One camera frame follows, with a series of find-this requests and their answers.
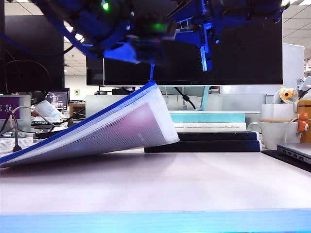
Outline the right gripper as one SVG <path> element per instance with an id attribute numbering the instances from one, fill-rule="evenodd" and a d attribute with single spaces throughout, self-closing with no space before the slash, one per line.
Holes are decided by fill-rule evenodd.
<path id="1" fill-rule="evenodd" d="M 211 71 L 209 39 L 222 33 L 225 11 L 244 9 L 244 0 L 178 0 L 177 7 L 170 12 L 170 18 L 177 23 L 175 40 L 201 46 L 202 69 Z"/>

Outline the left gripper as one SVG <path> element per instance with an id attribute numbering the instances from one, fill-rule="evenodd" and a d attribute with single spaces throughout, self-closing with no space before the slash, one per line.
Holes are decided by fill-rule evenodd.
<path id="1" fill-rule="evenodd" d="M 164 41 L 174 40 L 176 21 L 167 18 L 142 19 L 129 30 L 123 41 L 103 53 L 105 59 L 163 66 Z"/>

